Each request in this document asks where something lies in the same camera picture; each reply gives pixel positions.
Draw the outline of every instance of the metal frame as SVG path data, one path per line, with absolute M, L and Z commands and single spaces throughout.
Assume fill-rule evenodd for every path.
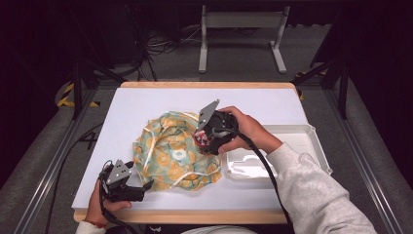
M 216 27 L 273 27 L 277 28 L 275 41 L 270 41 L 271 50 L 280 73 L 285 73 L 286 68 L 280 53 L 280 43 L 288 18 L 289 7 L 284 7 L 283 12 L 207 12 L 203 5 L 202 12 L 202 45 L 200 54 L 200 73 L 207 72 L 207 28 Z
M 383 189 L 377 181 L 376 176 L 373 174 L 368 162 L 364 156 L 364 153 L 359 146 L 356 136 L 353 133 L 352 127 L 349 125 L 348 121 L 342 118 L 340 110 L 335 106 L 337 99 L 332 90 L 325 90 L 325 96 L 327 97 L 328 103 L 331 109 L 334 111 L 335 117 L 340 123 L 340 127 L 350 144 L 353 151 L 353 157 L 357 164 L 358 170 L 361 173 L 364 183 L 370 192 L 371 198 L 377 207 L 380 217 L 383 219 L 384 224 L 389 233 L 403 233 L 400 225 L 398 224 L 397 218 L 395 217 L 389 202 L 383 192 Z

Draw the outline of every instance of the teal fabric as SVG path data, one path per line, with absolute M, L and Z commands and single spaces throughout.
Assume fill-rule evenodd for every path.
M 221 178 L 221 155 L 204 155 L 192 137 L 198 115 L 171 111 L 149 121 L 133 143 L 133 161 L 143 183 L 152 190 L 175 186 L 197 190 Z

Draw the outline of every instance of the floral cloth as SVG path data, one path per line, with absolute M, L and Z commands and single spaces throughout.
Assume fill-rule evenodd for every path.
M 170 111 L 149 121 L 133 143 L 133 161 L 143 183 L 152 190 L 175 186 L 197 190 L 221 178 L 221 155 L 201 154 L 193 139 L 199 116 Z

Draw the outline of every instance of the hand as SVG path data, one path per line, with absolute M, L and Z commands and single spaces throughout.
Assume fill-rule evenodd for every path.
M 100 180 L 97 180 L 96 184 L 94 185 L 94 192 L 92 193 L 91 199 L 89 200 L 89 208 L 88 213 L 86 214 L 86 220 L 97 222 L 100 224 L 107 224 L 108 221 L 103 216 L 102 211 L 100 209 L 99 187 Z M 103 207 L 106 208 L 107 211 L 113 213 L 122 209 L 131 208 L 131 202 L 111 202 L 106 199 L 103 201 Z
M 249 115 L 243 114 L 237 107 L 229 106 L 222 108 L 219 111 L 233 114 L 240 125 L 240 132 L 250 138 L 257 148 L 264 150 L 267 154 L 273 152 L 282 145 L 282 142 L 265 130 L 257 120 Z M 237 136 L 230 142 L 221 145 L 218 148 L 218 152 L 225 153 L 237 148 L 249 149 L 249 146 Z

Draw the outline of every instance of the gray sleeve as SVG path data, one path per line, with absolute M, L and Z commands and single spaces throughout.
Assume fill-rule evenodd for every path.
M 267 159 L 278 173 L 280 198 L 295 233 L 376 233 L 350 202 L 349 192 L 309 154 L 298 154 L 284 143 Z

